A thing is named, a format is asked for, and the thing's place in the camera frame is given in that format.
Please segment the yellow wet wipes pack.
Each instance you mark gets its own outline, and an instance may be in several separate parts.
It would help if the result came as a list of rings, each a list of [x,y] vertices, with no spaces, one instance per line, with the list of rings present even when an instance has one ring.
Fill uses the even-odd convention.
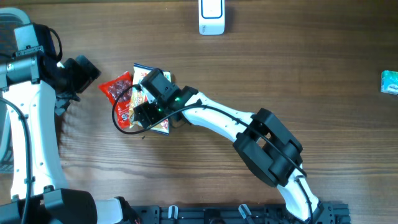
[[[138,63],[134,64],[134,74],[132,77],[132,84],[139,84],[142,79],[151,71],[153,67],[148,67],[146,65],[141,65]],[[132,89],[131,100],[129,104],[129,127],[133,128],[135,126],[142,127],[142,124],[139,121],[135,121],[135,113],[134,108],[145,103],[147,101],[147,95],[143,91],[138,91],[135,88]],[[161,134],[169,134],[169,121],[166,119],[162,121],[160,124],[152,128],[153,131]]]

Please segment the green tissue pack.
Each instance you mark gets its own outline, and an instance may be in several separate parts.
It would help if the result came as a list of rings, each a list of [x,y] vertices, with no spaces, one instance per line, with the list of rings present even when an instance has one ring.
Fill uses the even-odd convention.
[[[385,70],[381,73],[381,93],[398,95],[398,72]]]

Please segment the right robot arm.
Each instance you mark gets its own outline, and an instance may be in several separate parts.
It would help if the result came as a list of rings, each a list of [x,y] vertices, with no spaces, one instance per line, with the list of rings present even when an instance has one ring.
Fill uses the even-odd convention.
[[[278,189],[287,211],[305,223],[319,222],[326,212],[307,184],[302,145],[269,110],[234,110],[209,99],[190,86],[179,88],[155,68],[133,86],[147,101],[134,111],[144,129],[176,116],[229,139],[248,169]]]

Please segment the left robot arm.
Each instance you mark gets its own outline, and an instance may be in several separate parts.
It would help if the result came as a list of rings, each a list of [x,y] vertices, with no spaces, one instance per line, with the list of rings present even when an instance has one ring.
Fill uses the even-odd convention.
[[[14,156],[12,202],[2,223],[140,223],[122,197],[95,200],[69,188],[58,154],[55,116],[100,75],[84,56],[63,67],[62,45],[51,28],[30,23],[15,29],[18,50],[1,63],[1,101],[7,105]]]

